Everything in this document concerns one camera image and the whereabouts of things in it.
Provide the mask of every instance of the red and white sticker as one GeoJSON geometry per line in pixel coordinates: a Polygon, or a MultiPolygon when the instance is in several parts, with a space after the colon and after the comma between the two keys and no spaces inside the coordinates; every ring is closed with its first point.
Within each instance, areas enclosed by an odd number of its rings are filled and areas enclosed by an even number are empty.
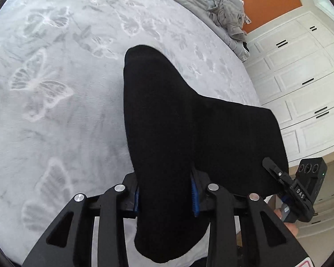
{"type": "Polygon", "coordinates": [[[314,267],[314,265],[312,263],[312,260],[308,257],[308,258],[305,258],[301,263],[299,263],[295,267],[314,267]]]}

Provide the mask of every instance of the crumpled blanket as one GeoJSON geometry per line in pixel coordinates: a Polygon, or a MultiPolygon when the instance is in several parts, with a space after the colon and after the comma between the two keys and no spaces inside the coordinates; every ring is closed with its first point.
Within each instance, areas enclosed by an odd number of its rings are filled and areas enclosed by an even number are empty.
{"type": "Polygon", "coordinates": [[[247,60],[250,54],[242,44],[245,42],[246,33],[241,29],[243,21],[239,19],[244,15],[244,7],[240,0],[223,0],[223,3],[218,2],[219,0],[175,1],[202,20],[242,62],[247,60]]]}

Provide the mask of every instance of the bed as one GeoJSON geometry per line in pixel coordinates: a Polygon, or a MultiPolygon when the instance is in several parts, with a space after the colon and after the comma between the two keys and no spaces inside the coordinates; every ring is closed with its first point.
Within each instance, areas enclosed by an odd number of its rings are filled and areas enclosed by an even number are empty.
{"type": "MultiPolygon", "coordinates": [[[[238,57],[173,0],[7,0],[0,10],[0,246],[14,261],[76,193],[101,194],[133,171],[122,74],[138,44],[160,50],[199,94],[260,105],[238,57]]],[[[155,266],[134,232],[126,219],[131,266],[155,266]]],[[[208,234],[165,265],[189,266],[207,246],[208,234]]]]}

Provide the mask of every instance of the triangular cutout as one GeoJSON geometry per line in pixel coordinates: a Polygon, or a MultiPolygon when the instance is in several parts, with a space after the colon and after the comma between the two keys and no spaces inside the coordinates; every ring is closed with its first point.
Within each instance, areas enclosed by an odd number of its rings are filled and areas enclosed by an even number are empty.
{"type": "Polygon", "coordinates": [[[67,245],[70,225],[72,224],[73,212],[64,215],[51,234],[47,237],[47,244],[64,248],[67,245]]]}
{"type": "Polygon", "coordinates": [[[275,247],[287,242],[281,231],[275,226],[270,217],[265,213],[261,212],[262,223],[264,224],[264,230],[266,233],[267,243],[270,247],[275,247]]]}

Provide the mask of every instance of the human hand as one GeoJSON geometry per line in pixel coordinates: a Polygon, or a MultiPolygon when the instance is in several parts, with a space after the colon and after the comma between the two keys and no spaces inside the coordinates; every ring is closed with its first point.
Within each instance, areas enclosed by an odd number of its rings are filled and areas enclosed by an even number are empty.
{"type": "MultiPolygon", "coordinates": [[[[282,218],[282,214],[281,214],[281,209],[277,208],[276,210],[274,210],[275,214],[281,219],[282,218]]],[[[293,234],[293,236],[297,236],[298,234],[298,228],[296,226],[296,224],[294,223],[284,223],[286,225],[286,227],[288,228],[288,230],[291,231],[291,233],[293,234]]]]}

